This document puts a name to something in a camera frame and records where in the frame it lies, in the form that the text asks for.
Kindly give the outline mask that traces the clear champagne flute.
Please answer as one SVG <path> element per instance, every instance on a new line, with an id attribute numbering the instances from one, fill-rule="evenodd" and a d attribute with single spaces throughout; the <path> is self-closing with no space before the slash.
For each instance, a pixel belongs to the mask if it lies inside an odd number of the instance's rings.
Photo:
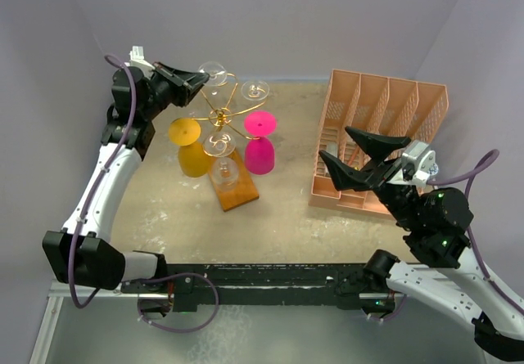
<path id="1" fill-rule="evenodd" d="M 219 93 L 219 88 L 227 82 L 227 70 L 217 61 L 207 61 L 198 70 L 209 75 L 206 82 L 206 93 L 213 97 L 216 96 Z"/>

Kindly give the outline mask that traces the clear wine glass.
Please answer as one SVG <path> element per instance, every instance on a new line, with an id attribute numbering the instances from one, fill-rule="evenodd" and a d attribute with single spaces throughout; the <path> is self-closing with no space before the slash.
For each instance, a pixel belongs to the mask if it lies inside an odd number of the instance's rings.
<path id="1" fill-rule="evenodd" d="M 204 152 L 213 160 L 210 179 L 220 191 L 231 191 L 237 185 L 239 168 L 233 160 L 236 141 L 224 130 L 211 132 L 204 141 Z"/>
<path id="2" fill-rule="evenodd" d="M 241 87 L 242 96 L 248 101 L 264 101 L 269 95 L 269 85 L 263 80 L 246 81 Z"/>

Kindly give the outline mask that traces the clear wine glass front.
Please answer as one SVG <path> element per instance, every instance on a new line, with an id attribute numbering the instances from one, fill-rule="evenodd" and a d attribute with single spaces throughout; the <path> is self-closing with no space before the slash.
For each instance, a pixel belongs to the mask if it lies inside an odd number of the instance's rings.
<path id="1" fill-rule="evenodd" d="M 231 191 L 237 185 L 239 168 L 233 160 L 236 141 L 224 130 L 211 132 L 204 141 L 204 152 L 213 160 L 210 179 L 220 191 Z"/>

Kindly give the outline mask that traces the yellow plastic goblet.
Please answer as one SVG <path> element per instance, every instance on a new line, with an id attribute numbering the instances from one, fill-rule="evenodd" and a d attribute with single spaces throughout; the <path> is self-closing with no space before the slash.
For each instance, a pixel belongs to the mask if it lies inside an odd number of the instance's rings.
<path id="1" fill-rule="evenodd" d="M 168 129 L 169 140 L 178 146 L 178 162 L 184 175 L 199 178 L 208 173 L 211 159 L 199 142 L 200 124 L 190 118 L 174 120 Z"/>

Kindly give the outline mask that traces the magenta plastic goblet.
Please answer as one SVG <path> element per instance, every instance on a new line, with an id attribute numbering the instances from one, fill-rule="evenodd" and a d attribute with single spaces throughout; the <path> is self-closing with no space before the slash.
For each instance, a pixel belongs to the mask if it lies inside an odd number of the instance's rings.
<path id="1" fill-rule="evenodd" d="M 273 170 L 275 149 L 268 136 L 276 127 L 275 117 L 264 110 L 257 110 L 245 118 L 244 128 L 252 136 L 245 149 L 245 166 L 250 173 L 265 175 Z"/>

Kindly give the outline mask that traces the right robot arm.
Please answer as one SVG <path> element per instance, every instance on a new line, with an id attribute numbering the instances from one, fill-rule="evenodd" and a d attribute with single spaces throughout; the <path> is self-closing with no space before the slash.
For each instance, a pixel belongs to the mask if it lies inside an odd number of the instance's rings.
<path id="1" fill-rule="evenodd" d="M 468 191 L 433 182 L 436 153 L 426 142 L 387 137 L 348 126 L 367 156 L 354 169 L 335 155 L 318 155 L 338 191 L 371 191 L 406 231 L 404 242 L 422 264 L 455 284 L 424 277 L 395 255 L 377 250 L 364 266 L 373 291 L 399 291 L 461 323 L 477 346 L 503 362 L 523 359 L 523 299 L 481 260 L 472 235 Z"/>

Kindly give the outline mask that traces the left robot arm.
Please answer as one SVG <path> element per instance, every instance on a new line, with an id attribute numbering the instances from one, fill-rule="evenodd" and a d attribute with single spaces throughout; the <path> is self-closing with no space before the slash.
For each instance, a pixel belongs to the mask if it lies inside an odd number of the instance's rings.
<path id="1" fill-rule="evenodd" d="M 205 72 L 175 70 L 156 62 L 112 76 L 113 102 L 93 174 L 74 212 L 60 231 L 47 231 L 43 251 L 61 283 L 112 290 L 123 281 L 140 280 L 151 292 L 169 280 L 163 255 L 121 253 L 111 246 L 111 229 L 130 179 L 155 135 L 153 119 L 169 105 L 184 107 L 209 79 Z"/>

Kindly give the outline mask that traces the wooden rack base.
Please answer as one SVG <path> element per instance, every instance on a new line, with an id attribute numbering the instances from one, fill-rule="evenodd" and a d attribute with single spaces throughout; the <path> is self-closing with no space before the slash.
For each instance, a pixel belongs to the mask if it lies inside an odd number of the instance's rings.
<path id="1" fill-rule="evenodd" d="M 224 212 L 260 197 L 238 151 L 215 159 L 208 175 Z"/>

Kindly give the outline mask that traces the peach plastic file organizer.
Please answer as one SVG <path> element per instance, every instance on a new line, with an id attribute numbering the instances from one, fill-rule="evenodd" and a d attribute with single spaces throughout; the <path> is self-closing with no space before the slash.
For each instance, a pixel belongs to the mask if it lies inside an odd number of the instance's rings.
<path id="1" fill-rule="evenodd" d="M 432 142 L 449 100 L 446 86 L 348 70 L 333 70 L 318 125 L 317 150 L 333 153 L 354 169 L 369 158 L 346 126 L 385 136 Z M 325 163 L 315 157 L 309 205 L 392 220 L 371 191 L 337 191 Z"/>

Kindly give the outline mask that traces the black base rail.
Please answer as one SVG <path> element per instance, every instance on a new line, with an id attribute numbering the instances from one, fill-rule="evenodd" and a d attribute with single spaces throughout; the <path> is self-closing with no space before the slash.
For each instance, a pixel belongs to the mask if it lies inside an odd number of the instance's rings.
<path id="1" fill-rule="evenodd" d="M 171 263 L 174 281 L 124 282 L 126 294 L 141 298 L 172 290 L 175 312 L 200 305 L 330 306 L 343 310 L 392 312 L 403 295 L 364 275 L 362 263 Z M 216 301 L 213 289 L 217 290 Z"/>

